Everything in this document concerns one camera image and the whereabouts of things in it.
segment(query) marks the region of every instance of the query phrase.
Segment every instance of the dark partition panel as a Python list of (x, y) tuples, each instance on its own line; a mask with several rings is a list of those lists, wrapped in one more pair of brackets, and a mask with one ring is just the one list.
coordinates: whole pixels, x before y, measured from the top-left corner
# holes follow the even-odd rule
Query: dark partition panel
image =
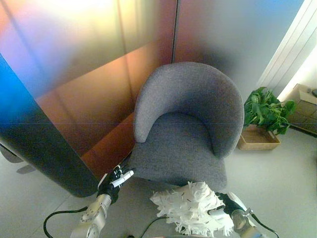
[(0, 143), (71, 194), (85, 197), (97, 180), (0, 55)]

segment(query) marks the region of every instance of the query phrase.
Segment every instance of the green leaves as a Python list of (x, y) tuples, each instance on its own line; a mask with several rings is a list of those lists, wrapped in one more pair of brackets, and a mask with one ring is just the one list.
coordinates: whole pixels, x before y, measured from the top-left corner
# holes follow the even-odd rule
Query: green leaves
[(261, 87), (252, 91), (244, 104), (244, 126), (256, 124), (266, 130), (276, 131), (276, 134), (285, 134), (290, 123), (287, 117), (296, 109), (294, 101), (288, 101), (285, 105), (269, 90)]

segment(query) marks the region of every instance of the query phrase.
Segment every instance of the floor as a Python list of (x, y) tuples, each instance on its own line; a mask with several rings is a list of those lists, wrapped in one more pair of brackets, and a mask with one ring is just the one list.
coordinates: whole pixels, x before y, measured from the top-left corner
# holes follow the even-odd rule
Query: floor
[[(279, 138), (282, 144), (273, 151), (235, 149), (225, 159), (228, 184), (223, 192), (236, 193), (280, 237), (317, 237), (317, 139), (293, 129)], [(1, 238), (44, 238), (43, 220), (48, 214), (79, 209), (95, 200), (95, 196), (70, 195), (38, 171), (16, 172), (25, 165), (12, 164), (0, 156)], [(129, 180), (110, 207), (100, 237), (139, 237), (158, 212), (149, 197), (155, 190), (168, 188), (171, 186), (140, 178)], [(70, 237), (79, 218), (80, 214), (57, 215), (48, 222), (48, 230), (55, 238)], [(159, 220), (144, 238), (172, 234), (176, 235), (174, 225)], [(220, 232), (215, 236), (223, 237)]]

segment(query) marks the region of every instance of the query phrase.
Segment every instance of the chair backrest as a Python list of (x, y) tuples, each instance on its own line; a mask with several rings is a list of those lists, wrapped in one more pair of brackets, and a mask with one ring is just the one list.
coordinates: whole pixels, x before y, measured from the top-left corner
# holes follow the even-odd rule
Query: chair backrest
[(167, 64), (150, 75), (135, 107), (136, 142), (145, 142), (154, 122), (171, 112), (200, 119), (209, 131), (213, 152), (221, 158), (235, 147), (243, 127), (238, 89), (225, 74), (202, 63)]

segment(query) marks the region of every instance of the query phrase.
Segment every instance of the chair seat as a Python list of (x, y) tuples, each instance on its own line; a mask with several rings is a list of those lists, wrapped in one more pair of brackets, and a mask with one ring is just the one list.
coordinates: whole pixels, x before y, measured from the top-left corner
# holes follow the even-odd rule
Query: chair seat
[(128, 165), (137, 177), (178, 186), (205, 181), (219, 191), (226, 185), (224, 161), (212, 153), (205, 125), (186, 114), (159, 117), (146, 142), (136, 143)]

